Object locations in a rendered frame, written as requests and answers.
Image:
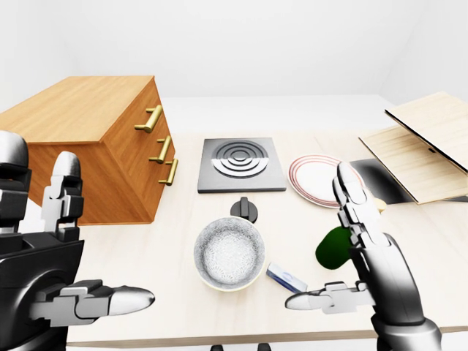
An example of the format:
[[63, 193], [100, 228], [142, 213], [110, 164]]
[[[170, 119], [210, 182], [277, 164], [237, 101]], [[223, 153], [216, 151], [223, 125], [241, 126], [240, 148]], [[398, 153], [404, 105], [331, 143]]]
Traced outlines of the pale wooden panel dark edge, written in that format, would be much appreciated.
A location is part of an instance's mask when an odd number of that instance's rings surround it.
[[441, 91], [385, 113], [468, 174], [468, 102]]

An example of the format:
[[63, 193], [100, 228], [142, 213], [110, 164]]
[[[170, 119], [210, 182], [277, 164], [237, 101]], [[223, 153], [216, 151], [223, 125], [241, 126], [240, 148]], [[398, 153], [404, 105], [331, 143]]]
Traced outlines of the patterned grey bowl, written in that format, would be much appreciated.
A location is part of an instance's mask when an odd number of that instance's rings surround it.
[[197, 273], [212, 289], [233, 293], [252, 285], [263, 271], [263, 237], [250, 221], [227, 216], [207, 224], [195, 240]]

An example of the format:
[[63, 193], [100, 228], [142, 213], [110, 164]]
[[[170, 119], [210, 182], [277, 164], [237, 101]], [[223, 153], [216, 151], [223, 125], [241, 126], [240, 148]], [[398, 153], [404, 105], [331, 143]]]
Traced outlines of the wooden cabinet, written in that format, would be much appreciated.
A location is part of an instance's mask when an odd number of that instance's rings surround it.
[[140, 195], [103, 140], [143, 77], [69, 77], [0, 113], [0, 130], [27, 142], [34, 203], [42, 203], [57, 156], [69, 151], [80, 160], [83, 179], [79, 224], [147, 223]]

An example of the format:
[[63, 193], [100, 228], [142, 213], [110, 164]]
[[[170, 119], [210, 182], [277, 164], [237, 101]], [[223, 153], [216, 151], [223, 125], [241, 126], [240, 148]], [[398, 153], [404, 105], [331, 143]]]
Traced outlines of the small blue white box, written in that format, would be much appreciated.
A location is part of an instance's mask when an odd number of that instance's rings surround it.
[[275, 263], [269, 263], [266, 275], [293, 293], [303, 293], [307, 291], [307, 283], [301, 281]]

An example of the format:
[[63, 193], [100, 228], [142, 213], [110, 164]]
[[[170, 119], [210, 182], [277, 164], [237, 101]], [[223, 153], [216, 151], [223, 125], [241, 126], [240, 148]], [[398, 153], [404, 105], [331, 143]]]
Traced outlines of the white plate with red rings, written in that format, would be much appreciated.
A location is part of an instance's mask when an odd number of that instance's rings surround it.
[[309, 154], [294, 159], [289, 166], [288, 179], [292, 188], [304, 199], [325, 208], [339, 208], [332, 182], [337, 166], [342, 162], [326, 154]]

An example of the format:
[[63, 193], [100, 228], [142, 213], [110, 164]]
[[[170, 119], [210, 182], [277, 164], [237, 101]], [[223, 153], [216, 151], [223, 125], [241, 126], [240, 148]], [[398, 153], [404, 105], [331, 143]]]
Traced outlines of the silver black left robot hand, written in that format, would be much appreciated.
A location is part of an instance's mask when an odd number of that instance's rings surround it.
[[99, 279], [75, 281], [84, 247], [78, 227], [84, 205], [78, 157], [59, 154], [44, 189], [44, 230], [22, 234], [19, 223], [30, 182], [26, 141], [0, 130], [0, 342], [148, 308], [155, 300], [148, 290], [107, 287]]

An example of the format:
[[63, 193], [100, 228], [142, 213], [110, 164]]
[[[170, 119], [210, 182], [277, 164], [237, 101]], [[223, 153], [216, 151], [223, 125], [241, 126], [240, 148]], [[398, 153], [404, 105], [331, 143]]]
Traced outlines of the green wine bottle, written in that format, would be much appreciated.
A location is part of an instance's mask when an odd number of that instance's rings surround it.
[[315, 250], [322, 267], [337, 269], [350, 259], [351, 249], [387, 247], [389, 240], [380, 230], [378, 220], [386, 204], [380, 199], [356, 204], [347, 200], [338, 211], [340, 226], [332, 229]]

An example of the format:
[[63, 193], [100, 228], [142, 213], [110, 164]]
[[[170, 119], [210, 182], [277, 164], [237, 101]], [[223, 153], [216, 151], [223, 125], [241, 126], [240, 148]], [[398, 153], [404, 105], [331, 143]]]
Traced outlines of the round black knob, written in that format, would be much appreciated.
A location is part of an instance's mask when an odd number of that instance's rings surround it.
[[247, 197], [241, 197], [230, 209], [231, 216], [241, 217], [251, 223], [255, 223], [258, 218], [257, 206], [250, 202]]

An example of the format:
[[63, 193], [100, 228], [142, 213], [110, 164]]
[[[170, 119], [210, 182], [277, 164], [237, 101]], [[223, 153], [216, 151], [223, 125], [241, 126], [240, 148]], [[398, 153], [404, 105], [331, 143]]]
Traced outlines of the wooden cabinet drawer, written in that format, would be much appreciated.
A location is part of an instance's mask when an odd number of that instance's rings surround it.
[[143, 172], [150, 164], [161, 163], [168, 132], [162, 103], [153, 76], [144, 76], [144, 84], [105, 133], [103, 140], [123, 170]]
[[137, 193], [148, 199], [160, 185], [162, 162], [169, 159], [170, 137], [161, 102], [138, 105], [122, 124], [118, 157]]
[[[162, 196], [165, 184], [159, 184], [159, 179], [165, 179], [169, 173], [170, 166], [165, 165], [165, 162], [172, 161], [175, 156], [175, 147], [173, 145], [173, 137], [166, 124], [162, 127], [157, 127], [151, 134], [139, 132], [143, 139], [141, 148], [138, 149], [139, 156], [135, 166], [136, 189], [140, 195], [140, 199], [148, 215], [146, 217], [147, 223], [152, 223], [156, 216], [159, 201]], [[165, 138], [170, 135], [172, 142], [170, 144], [167, 156], [163, 164], [150, 162], [148, 160], [151, 156], [158, 156], [162, 147], [162, 143], [156, 140]]]

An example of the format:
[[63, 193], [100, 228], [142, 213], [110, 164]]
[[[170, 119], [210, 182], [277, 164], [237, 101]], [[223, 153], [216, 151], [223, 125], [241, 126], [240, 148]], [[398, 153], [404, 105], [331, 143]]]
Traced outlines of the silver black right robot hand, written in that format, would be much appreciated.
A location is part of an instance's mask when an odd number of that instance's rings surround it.
[[369, 304], [389, 325], [422, 324], [425, 317], [417, 285], [398, 244], [381, 231], [380, 213], [369, 190], [346, 162], [339, 163], [332, 186], [341, 225], [351, 232], [349, 253], [360, 281], [352, 289], [328, 283], [321, 290], [295, 294], [285, 307], [343, 313]]

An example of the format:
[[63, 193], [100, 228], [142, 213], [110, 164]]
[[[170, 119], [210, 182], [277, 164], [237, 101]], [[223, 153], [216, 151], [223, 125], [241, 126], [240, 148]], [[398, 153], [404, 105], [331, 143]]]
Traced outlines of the flat dark stove plate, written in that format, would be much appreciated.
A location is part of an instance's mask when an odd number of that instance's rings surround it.
[[282, 192], [286, 179], [273, 139], [205, 139], [197, 182], [199, 193]]

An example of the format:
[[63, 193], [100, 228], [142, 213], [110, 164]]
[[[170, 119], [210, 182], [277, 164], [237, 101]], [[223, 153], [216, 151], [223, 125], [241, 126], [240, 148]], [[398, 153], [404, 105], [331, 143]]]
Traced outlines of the pale wooden slat tray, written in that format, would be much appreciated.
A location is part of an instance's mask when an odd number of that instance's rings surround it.
[[404, 127], [382, 129], [359, 140], [417, 204], [468, 195], [468, 174]]

